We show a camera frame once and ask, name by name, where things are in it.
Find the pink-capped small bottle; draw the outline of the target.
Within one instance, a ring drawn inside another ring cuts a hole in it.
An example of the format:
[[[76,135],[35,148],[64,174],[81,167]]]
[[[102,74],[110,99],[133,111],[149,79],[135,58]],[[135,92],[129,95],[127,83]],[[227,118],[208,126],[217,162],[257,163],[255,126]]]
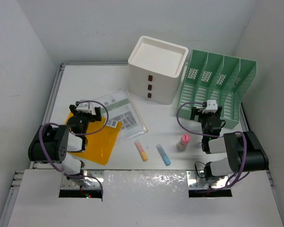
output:
[[[188,134],[182,135],[179,142],[177,143],[177,149],[180,151],[184,151],[187,148],[187,145],[190,142],[190,136]]]

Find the blue highlighter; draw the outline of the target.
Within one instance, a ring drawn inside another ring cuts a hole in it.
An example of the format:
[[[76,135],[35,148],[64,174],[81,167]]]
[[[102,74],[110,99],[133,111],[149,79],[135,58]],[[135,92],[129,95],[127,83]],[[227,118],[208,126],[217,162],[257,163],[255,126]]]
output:
[[[158,144],[158,145],[156,145],[156,148],[157,148],[164,164],[166,166],[169,166],[171,164],[171,161],[170,161],[169,157],[167,156],[167,154],[165,153],[165,150],[163,149],[163,147],[160,144]]]

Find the white three-drawer storage box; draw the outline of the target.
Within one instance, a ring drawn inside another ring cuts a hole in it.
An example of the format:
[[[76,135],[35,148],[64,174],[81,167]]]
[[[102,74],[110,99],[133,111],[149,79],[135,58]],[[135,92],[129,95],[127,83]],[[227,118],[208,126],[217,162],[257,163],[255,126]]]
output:
[[[172,104],[189,49],[141,36],[129,59],[130,91],[164,105]]]

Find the orange pink highlighter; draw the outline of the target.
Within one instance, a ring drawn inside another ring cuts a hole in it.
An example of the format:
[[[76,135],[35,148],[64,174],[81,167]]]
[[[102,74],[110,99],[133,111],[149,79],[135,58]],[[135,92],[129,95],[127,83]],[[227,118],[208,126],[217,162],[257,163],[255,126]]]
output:
[[[148,157],[147,157],[147,155],[146,155],[146,153],[145,153],[143,147],[141,146],[141,143],[140,143],[138,140],[136,140],[136,141],[134,142],[134,144],[135,144],[135,146],[136,146],[136,148],[137,148],[137,150],[138,150],[138,152],[139,152],[139,154],[140,154],[140,156],[141,156],[143,162],[147,161],[147,160],[148,160]]]

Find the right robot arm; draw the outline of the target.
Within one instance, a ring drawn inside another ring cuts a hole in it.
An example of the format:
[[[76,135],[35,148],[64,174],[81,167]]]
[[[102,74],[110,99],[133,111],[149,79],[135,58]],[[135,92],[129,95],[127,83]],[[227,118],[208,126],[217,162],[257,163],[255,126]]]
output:
[[[249,173],[269,169],[269,159],[261,143],[252,131],[225,133],[220,135],[226,121],[220,118],[222,107],[216,112],[206,112],[205,107],[192,107],[190,119],[196,116],[201,124],[202,151],[206,154],[225,153],[226,158],[204,164],[202,171],[196,169],[199,179],[218,180],[227,175]]]

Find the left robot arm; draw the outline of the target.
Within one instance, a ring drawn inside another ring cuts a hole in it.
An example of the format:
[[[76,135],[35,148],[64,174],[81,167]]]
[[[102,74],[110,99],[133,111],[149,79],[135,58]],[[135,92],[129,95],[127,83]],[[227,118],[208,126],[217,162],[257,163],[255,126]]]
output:
[[[88,146],[87,130],[91,122],[101,122],[101,108],[91,103],[70,105],[70,117],[65,125],[44,124],[39,127],[29,148],[30,161],[50,164],[68,180],[86,181],[92,176],[84,163],[69,152],[82,153]]]

